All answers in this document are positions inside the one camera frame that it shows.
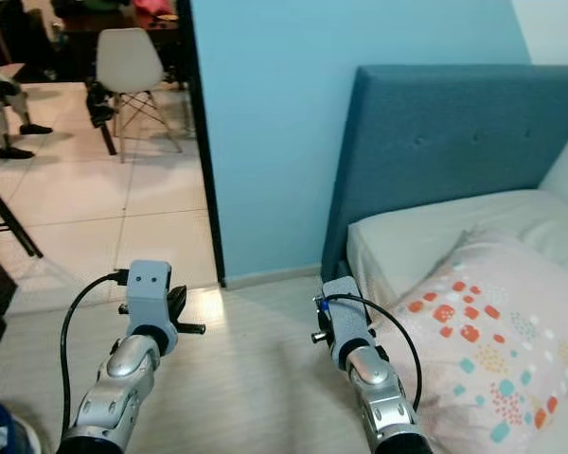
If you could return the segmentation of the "pink patterned pillow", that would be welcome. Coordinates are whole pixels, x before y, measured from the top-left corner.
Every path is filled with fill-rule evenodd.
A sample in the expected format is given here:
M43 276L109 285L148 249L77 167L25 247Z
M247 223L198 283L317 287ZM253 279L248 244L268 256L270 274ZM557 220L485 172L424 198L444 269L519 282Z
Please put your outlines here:
M378 323L435 454L529 454L568 401L568 270L471 230Z

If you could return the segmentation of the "black slanted furniture leg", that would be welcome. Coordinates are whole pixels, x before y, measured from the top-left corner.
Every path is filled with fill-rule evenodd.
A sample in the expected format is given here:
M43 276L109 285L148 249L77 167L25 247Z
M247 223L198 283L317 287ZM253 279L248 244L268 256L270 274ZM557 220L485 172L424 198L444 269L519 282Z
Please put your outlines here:
M2 198L0 198L0 231L12 233L30 258L43 258L44 254L41 248L30 238L28 230L17 220L14 212L8 208L6 201Z

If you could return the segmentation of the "blue upholstered headboard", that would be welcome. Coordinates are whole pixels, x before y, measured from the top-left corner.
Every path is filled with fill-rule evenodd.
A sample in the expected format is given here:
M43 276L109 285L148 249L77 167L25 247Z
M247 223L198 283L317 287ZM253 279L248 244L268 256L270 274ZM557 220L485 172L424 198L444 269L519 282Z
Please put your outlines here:
M349 225L397 209L535 189L566 144L568 65L362 66L320 277L349 274Z

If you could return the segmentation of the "white shell chair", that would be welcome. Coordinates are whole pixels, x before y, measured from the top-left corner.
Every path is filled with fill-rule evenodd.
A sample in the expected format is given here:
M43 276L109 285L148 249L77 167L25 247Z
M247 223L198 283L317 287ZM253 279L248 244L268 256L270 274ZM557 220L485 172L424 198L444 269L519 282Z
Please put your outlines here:
M157 49L142 27L110 27L98 35L97 80L114 95L114 129L119 139L116 150L124 148L127 127L138 116L151 118L166 129L169 143L184 151L179 132L166 119L153 94L166 77Z

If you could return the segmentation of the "person legs with black shoes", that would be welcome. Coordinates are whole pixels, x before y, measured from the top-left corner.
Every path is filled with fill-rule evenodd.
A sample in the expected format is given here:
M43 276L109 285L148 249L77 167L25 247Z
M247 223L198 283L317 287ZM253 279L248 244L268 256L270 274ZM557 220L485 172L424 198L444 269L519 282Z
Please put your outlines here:
M25 160L32 159L32 151L17 148L12 143L7 119L7 108L19 116L21 122L20 135L41 135L53 132L51 127L34 124L28 109L28 95L23 86L0 70L0 159Z

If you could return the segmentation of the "red pink bag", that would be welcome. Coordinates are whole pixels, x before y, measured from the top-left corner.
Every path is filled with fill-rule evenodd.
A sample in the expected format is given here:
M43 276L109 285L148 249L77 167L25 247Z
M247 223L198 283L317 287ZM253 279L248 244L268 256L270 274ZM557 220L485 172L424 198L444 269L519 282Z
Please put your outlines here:
M175 13L172 0L132 0L132 3L138 13L149 14L149 16L171 16Z

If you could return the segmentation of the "dark bag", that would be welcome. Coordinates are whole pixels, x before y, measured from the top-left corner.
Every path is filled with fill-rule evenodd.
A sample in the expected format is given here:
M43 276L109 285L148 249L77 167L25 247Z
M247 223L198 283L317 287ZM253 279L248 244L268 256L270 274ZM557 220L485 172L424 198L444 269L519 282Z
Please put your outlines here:
M132 2L133 0L50 0L56 16L60 18L117 13Z

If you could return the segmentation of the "dark wooden chair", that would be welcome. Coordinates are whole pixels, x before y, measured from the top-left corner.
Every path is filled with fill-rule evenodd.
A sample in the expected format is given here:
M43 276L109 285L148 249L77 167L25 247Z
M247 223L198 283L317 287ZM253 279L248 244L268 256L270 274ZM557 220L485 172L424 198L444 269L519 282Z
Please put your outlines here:
M45 33L41 9L25 0L0 0L0 66L21 63L24 72L53 68L54 49Z

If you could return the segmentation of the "black door frame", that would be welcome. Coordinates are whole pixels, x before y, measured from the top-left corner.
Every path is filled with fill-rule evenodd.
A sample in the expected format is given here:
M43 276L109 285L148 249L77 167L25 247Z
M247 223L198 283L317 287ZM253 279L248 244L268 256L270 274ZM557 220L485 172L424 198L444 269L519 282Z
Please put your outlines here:
M196 22L194 22L192 0L174 0L174 5L177 14L179 14L177 30L179 30L182 52L181 56L177 58L177 74L180 75L180 80L186 84L188 91L188 107L190 117L192 117L194 134L196 134L199 163L201 163L204 178L205 203L211 231L216 282L221 288L226 288L226 264L224 264L222 251L218 191L216 191L214 172L212 172L212 154L209 131L207 130L204 86L201 73L199 73Z

